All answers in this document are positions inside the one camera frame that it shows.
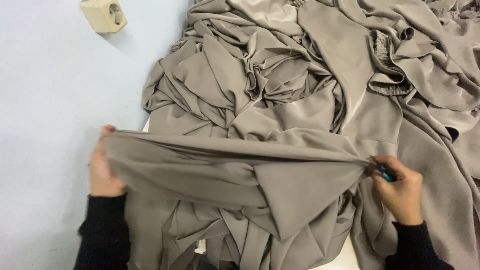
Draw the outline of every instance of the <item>gray fabric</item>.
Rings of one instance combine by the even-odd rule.
[[[180,269],[206,239],[216,266],[309,269],[351,232],[361,268],[383,269],[393,217],[363,171],[393,155],[424,176],[440,258],[478,269],[478,22],[441,24],[440,2],[197,1],[144,90],[150,133],[105,139],[131,261]]]

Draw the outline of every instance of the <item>taupe fabric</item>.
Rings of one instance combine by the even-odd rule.
[[[472,3],[197,1],[144,90],[150,133],[105,139],[131,261],[181,269],[206,239],[217,266],[309,269],[351,232],[361,268],[383,269],[393,217],[363,171],[393,155],[424,176],[441,259],[479,269],[479,23],[442,16]]]

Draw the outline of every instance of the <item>light blue wall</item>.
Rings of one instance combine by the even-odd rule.
[[[0,0],[0,270],[71,269],[99,126],[140,130],[153,63],[192,0],[120,0],[100,36],[77,0]]]

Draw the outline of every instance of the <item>black sweater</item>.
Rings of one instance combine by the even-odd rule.
[[[88,198],[87,217],[78,232],[82,237],[74,270],[127,270],[130,239],[124,218],[126,195]],[[397,252],[385,260],[387,270],[452,270],[433,249],[427,224],[403,226],[398,233]]]

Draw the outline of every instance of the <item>wall socket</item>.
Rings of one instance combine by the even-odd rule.
[[[117,33],[127,24],[117,0],[85,0],[80,8],[97,33]]]

